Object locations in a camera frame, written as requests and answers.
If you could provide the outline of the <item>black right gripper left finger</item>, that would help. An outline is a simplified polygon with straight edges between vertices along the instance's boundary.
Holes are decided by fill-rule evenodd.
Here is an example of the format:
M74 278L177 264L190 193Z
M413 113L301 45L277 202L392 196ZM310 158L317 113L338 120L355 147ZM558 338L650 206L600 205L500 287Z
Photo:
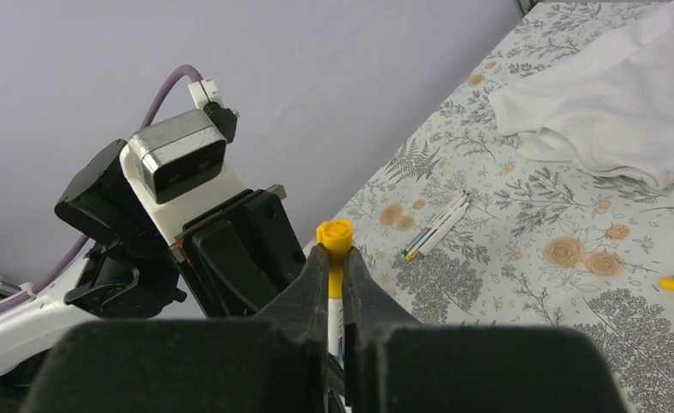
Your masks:
M252 317L109 320L67 332L25 412L325 412L328 258Z

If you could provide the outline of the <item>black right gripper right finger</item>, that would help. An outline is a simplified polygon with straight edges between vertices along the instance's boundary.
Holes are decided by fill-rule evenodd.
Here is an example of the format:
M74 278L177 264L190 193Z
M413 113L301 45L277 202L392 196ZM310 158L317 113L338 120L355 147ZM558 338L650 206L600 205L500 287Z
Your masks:
M424 324L344 261L345 401L354 412L623 412L590 338L546 326Z

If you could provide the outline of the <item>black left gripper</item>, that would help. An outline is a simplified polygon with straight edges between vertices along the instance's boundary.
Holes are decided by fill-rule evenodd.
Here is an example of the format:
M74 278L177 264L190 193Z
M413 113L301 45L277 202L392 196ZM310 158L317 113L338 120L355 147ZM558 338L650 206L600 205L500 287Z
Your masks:
M256 314L300 274L306 256L281 185L246 189L186 223L171 247L206 317Z

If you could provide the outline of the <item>white marker plain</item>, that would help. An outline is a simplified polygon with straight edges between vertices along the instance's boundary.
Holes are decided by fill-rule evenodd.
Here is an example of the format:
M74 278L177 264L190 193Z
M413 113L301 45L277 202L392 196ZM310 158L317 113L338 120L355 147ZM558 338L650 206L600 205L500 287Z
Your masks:
M425 242L412 258L420 259L427 256L442 240L443 238L459 223L459 221L465 216L468 207L470 206L469 200L463 206L461 206L429 239Z

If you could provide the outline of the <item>white marker green end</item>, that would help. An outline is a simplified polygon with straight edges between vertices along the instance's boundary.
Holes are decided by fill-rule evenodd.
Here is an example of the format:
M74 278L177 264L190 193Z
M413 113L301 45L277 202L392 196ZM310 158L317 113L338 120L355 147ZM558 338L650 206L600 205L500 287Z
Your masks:
M440 223L445 215L451 213L455 208L463 205L466 202L467 197L468 192L464 191L462 194L453 199L442 211L433 217L429 223L426 224L424 228L421 229L420 232L401 250L401 254L404 256L407 255L421 239L423 239L429 232L432 231L433 227Z

